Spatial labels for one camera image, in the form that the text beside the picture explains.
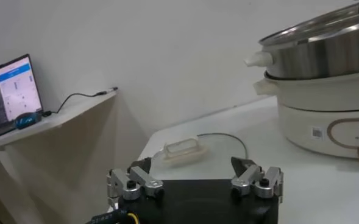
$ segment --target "white table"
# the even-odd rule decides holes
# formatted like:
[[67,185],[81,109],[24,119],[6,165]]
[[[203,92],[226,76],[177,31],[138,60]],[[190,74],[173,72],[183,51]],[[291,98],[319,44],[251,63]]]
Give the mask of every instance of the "white table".
[[[31,127],[22,130],[14,130],[0,136],[0,151],[6,150],[6,146],[24,138],[37,135],[52,128],[61,127],[65,122],[74,119],[89,109],[113,98],[115,92],[103,96],[87,98],[76,104],[69,104],[63,107],[59,114],[45,117],[43,120]],[[0,200],[9,210],[17,224],[44,224],[41,215],[37,211],[34,202],[27,190],[17,183],[6,171],[0,161]]]
[[241,138],[249,158],[285,173],[279,223],[359,223],[359,164],[321,155],[288,142],[279,132],[277,102],[267,98],[152,135],[139,159],[152,156],[164,143],[201,133],[225,132]]

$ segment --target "blue computer mouse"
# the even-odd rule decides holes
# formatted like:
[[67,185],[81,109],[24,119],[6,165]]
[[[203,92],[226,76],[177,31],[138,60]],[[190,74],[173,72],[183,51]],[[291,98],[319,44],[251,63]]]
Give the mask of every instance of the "blue computer mouse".
[[40,122],[41,118],[42,116],[40,113],[23,113],[15,119],[14,124],[17,129],[24,129],[33,124],[36,124],[37,122]]

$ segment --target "screw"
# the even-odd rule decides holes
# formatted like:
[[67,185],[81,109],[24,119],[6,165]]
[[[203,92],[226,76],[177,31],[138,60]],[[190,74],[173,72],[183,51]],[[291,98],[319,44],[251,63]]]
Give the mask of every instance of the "screw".
[[126,188],[134,189],[136,188],[136,185],[137,185],[136,181],[130,180],[126,183]]
[[259,181],[259,185],[260,185],[261,187],[268,187],[269,184],[270,184],[269,180],[268,180],[268,179],[265,179],[265,178],[263,178],[262,180]]

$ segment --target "stainless steel pot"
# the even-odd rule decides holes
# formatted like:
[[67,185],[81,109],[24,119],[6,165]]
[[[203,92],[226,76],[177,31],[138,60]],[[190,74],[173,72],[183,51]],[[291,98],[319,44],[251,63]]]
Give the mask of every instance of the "stainless steel pot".
[[272,79],[307,80],[359,73],[359,4],[272,34],[245,60]]

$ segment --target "laptop screen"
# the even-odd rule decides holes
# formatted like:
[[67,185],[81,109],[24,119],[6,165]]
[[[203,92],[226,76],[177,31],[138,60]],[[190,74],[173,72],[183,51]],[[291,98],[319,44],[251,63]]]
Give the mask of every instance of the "laptop screen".
[[0,66],[0,124],[26,112],[41,111],[29,55]]

